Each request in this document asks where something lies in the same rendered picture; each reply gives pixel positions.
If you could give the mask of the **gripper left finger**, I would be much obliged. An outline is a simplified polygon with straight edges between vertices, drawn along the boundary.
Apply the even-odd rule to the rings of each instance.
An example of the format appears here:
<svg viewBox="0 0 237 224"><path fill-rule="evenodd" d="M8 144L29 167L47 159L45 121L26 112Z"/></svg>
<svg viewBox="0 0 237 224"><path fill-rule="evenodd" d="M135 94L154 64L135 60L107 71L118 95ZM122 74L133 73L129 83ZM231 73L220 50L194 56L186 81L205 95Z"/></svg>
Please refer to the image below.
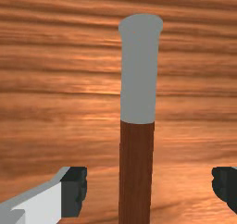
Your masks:
<svg viewBox="0 0 237 224"><path fill-rule="evenodd" d="M57 224L77 218L87 193L87 167L63 167L50 180L0 204L0 224Z"/></svg>

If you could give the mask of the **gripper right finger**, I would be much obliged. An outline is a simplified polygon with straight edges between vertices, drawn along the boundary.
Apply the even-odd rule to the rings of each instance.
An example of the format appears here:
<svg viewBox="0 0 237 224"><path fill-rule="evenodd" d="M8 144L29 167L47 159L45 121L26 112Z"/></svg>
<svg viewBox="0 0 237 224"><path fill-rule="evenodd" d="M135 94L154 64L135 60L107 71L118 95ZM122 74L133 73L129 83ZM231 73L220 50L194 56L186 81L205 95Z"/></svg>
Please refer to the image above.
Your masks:
<svg viewBox="0 0 237 224"><path fill-rule="evenodd" d="M212 168L215 195L237 215L237 167Z"/></svg>

